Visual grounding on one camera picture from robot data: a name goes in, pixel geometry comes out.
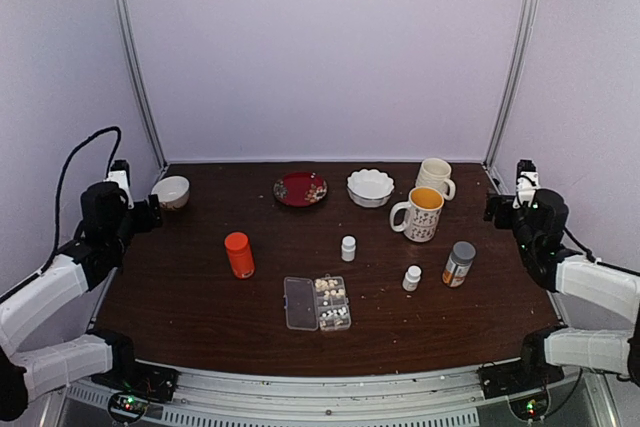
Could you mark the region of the amber bottle grey cap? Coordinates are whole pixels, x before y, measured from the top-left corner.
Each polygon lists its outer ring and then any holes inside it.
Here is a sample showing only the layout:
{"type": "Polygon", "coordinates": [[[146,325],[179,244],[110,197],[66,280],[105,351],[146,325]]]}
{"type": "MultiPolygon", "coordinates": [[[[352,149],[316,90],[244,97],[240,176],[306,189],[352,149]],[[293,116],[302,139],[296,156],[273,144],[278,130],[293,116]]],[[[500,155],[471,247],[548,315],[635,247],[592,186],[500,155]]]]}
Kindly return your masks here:
{"type": "Polygon", "coordinates": [[[460,287],[474,262],[476,249],[467,241],[456,242],[442,272],[443,283],[450,288],[460,287]]]}

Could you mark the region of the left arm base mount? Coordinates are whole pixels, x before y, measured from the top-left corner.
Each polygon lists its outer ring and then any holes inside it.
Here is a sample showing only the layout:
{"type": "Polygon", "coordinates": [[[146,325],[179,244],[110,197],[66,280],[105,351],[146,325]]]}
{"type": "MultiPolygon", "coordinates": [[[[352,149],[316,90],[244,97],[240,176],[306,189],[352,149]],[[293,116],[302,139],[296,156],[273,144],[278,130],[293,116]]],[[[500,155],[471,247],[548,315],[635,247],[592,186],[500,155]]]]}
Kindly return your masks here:
{"type": "Polygon", "coordinates": [[[107,329],[93,329],[89,334],[104,340],[113,356],[112,368],[92,375],[93,383],[152,402],[168,403],[173,400],[179,376],[176,369],[138,361],[132,339],[124,334],[107,329]]]}

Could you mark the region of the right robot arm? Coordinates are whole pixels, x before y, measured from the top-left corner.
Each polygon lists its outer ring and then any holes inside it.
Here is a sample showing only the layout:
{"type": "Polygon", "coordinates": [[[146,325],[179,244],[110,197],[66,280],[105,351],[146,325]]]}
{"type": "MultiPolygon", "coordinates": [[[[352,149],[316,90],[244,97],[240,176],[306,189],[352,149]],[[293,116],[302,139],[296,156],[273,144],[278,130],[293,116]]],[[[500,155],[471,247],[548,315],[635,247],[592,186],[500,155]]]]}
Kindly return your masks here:
{"type": "Polygon", "coordinates": [[[512,377],[530,389],[564,366],[614,373],[639,383],[639,275],[611,268],[586,249],[563,245],[569,208],[555,191],[486,196],[484,219],[513,233],[526,272],[550,293],[576,297],[617,314],[627,330],[583,330],[553,326],[528,334],[512,377]]]}

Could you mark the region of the orange pill bottle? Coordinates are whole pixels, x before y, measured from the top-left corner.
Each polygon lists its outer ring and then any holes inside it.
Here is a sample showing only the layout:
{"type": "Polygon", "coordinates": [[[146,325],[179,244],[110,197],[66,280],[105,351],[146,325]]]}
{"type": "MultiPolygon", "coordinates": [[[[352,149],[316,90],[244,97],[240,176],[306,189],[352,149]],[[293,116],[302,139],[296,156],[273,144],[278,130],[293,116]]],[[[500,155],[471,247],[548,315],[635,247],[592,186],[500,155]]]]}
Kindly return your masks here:
{"type": "Polygon", "coordinates": [[[233,274],[239,279],[248,279],[255,272],[255,264],[248,236],[243,232],[232,232],[226,236],[224,246],[233,274]]]}

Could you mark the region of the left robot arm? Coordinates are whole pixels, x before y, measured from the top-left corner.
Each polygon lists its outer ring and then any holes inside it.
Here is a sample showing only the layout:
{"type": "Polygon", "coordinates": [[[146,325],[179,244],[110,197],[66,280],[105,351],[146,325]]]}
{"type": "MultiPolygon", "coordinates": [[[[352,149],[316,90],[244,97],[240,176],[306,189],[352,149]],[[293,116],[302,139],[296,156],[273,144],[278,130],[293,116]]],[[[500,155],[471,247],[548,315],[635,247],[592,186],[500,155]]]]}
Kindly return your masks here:
{"type": "Polygon", "coordinates": [[[123,265],[133,237],[162,224],[156,195],[131,202],[114,181],[81,196],[79,237],[55,252],[48,268],[1,300],[1,418],[18,419],[43,394],[105,373],[123,391],[144,380],[132,340],[110,330],[89,330],[71,341],[25,352],[21,344],[46,320],[98,287],[123,265]]]}

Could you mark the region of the small white pill bottle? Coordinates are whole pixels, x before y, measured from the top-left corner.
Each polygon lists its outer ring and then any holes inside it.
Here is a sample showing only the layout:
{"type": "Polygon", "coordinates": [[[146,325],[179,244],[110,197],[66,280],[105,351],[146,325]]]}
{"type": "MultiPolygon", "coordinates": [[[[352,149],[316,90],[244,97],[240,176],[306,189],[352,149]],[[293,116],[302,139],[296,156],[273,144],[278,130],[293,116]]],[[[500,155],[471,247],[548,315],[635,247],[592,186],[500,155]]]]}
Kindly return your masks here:
{"type": "Polygon", "coordinates": [[[422,270],[417,265],[411,265],[407,268],[402,281],[402,288],[407,292],[413,292],[417,289],[421,280],[422,270]]]}
{"type": "Polygon", "coordinates": [[[341,259],[344,262],[354,261],[356,248],[356,239],[351,235],[344,236],[341,240],[341,259]]]}

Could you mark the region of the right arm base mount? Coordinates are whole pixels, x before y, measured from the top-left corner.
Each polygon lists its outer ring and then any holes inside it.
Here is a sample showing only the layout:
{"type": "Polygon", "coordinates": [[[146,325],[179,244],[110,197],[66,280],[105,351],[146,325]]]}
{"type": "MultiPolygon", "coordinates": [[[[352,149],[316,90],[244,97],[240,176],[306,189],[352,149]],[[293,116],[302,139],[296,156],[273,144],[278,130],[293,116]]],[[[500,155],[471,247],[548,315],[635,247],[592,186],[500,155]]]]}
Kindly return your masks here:
{"type": "Polygon", "coordinates": [[[544,351],[545,339],[561,329],[564,326],[557,325],[532,332],[524,337],[517,360],[480,367],[484,397],[510,396],[563,380],[563,369],[549,364],[544,351]]]}

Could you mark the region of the clear plastic pill organizer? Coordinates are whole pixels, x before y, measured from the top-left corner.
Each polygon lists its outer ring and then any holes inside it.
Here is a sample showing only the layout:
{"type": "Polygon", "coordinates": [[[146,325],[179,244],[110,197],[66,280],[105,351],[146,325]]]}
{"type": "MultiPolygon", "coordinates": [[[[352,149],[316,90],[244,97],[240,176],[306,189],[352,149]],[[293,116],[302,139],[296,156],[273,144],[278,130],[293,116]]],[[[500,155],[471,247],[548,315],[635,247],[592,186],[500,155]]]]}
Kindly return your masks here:
{"type": "MultiPolygon", "coordinates": [[[[347,309],[344,311],[349,312],[352,325],[352,315],[344,278],[341,276],[330,275],[320,278],[325,277],[340,277],[343,279],[344,286],[342,288],[346,291],[346,297],[344,299],[347,303],[347,309]]],[[[318,293],[321,291],[317,291],[314,286],[314,281],[316,279],[301,277],[284,278],[284,311],[285,322],[288,329],[298,331],[323,331],[319,327],[320,315],[323,313],[320,311],[319,305],[322,300],[327,299],[323,299],[318,296],[318,293]]]]}

